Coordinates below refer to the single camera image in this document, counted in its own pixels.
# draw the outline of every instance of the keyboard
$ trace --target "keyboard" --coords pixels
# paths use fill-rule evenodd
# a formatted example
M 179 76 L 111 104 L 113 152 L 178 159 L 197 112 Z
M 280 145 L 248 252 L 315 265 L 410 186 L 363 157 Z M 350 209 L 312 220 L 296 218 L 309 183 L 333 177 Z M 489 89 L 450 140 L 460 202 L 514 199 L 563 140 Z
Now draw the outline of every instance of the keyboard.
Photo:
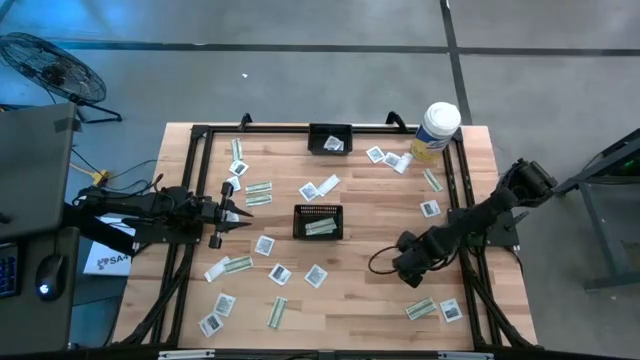
M 18 245 L 0 244 L 0 298 L 19 295 Z

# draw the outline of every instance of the computer mouse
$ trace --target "computer mouse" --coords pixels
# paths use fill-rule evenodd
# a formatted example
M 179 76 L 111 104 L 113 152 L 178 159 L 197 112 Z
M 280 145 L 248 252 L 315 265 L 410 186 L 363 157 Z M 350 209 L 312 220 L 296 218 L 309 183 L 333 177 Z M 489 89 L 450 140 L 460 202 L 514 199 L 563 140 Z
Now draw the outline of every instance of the computer mouse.
M 52 254 L 40 261 L 36 271 L 36 293 L 43 301 L 53 301 L 64 291 L 65 257 Z

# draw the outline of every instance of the fan grille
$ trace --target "fan grille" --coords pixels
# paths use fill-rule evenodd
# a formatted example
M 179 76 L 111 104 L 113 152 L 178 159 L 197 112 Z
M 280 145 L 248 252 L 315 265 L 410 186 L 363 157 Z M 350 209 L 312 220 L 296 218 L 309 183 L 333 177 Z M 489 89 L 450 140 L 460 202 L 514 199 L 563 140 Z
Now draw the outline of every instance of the fan grille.
M 71 101 L 95 104 L 107 96 L 98 74 L 73 55 L 35 36 L 12 32 L 1 37 L 0 55 L 29 80 Z

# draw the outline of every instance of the black tray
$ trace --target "black tray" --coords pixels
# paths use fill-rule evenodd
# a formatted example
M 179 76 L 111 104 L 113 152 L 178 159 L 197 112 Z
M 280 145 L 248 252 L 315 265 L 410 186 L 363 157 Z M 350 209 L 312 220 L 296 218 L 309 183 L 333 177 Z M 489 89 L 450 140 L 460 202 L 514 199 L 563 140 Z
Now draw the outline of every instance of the black tray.
M 344 149 L 341 151 L 327 150 L 324 143 L 329 136 L 337 137 L 344 141 Z M 353 150 L 351 125 L 339 124 L 309 124 L 309 143 L 307 149 L 313 155 L 347 155 Z
M 305 225 L 330 216 L 338 226 L 333 230 L 333 233 L 306 235 Z M 296 205 L 293 209 L 293 238 L 298 240 L 342 240 L 342 205 Z

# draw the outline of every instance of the gray concrete floor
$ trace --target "gray concrete floor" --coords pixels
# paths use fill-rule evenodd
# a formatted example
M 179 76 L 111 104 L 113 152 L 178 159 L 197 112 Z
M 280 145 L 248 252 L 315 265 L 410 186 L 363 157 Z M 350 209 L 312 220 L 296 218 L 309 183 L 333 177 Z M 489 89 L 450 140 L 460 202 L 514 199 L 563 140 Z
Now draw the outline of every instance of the gray concrete floor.
M 446 45 L 436 0 L 63 3 L 16 1 L 0 21 L 0 33 L 25 31 L 57 40 Z M 449 3 L 462 46 L 640 47 L 634 21 L 640 5 L 634 0 Z M 102 105 L 126 118 L 85 126 L 76 141 L 87 159 L 114 172 L 154 158 L 169 121 L 238 121 L 250 112 L 260 122 L 382 122 L 395 110 L 417 123 L 430 103 L 457 103 L 447 55 L 71 52 L 107 83 Z M 489 126 L 501 170 L 525 157 L 561 181 L 638 127 L 638 57 L 462 56 L 461 63 L 473 123 Z M 0 102 L 50 103 L 44 90 L 12 69 L 0 67 L 0 78 Z M 139 169 L 114 186 L 149 178 L 152 170 Z M 68 197 L 87 184 L 84 175 L 71 172 Z M 576 195 L 549 201 L 519 225 L 539 342 L 554 350 L 640 357 L 640 286 L 582 290 L 585 280 L 604 276 L 605 268 Z M 88 242 L 83 246 L 86 254 Z M 76 301 L 117 296 L 121 289 L 122 280 L 81 277 Z M 72 340 L 101 345 L 114 303 L 77 307 Z

